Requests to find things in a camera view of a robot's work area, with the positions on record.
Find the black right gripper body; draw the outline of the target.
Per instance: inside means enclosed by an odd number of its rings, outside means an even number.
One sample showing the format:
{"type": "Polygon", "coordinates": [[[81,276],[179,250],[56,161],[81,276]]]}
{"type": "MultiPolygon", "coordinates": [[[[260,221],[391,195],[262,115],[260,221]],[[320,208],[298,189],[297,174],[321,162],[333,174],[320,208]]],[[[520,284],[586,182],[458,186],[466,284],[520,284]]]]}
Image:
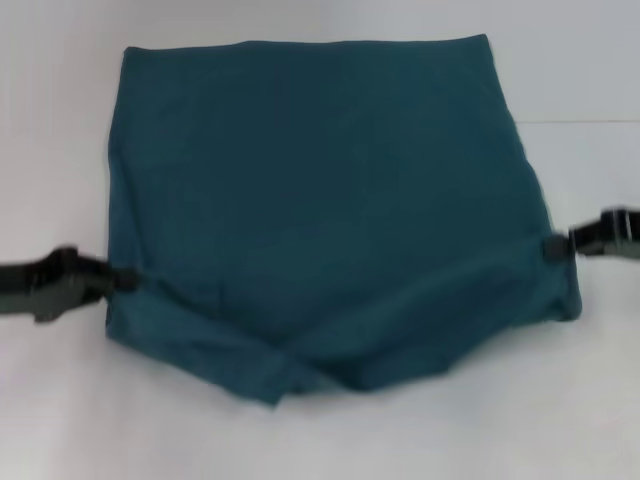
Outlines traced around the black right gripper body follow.
{"type": "Polygon", "coordinates": [[[638,260],[639,211],[605,210],[597,221],[572,229],[569,239],[576,255],[638,260]]]}

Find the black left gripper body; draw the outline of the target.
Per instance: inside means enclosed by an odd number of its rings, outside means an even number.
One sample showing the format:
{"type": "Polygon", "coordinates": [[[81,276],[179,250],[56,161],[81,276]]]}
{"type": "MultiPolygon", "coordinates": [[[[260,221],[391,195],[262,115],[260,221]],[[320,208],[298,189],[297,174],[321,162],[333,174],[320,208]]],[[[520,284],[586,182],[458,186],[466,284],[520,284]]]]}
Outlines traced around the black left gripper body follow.
{"type": "Polygon", "coordinates": [[[29,314],[49,323],[64,313],[97,303],[113,292],[108,263],[63,246],[42,259],[1,266],[1,313],[29,314]]]}

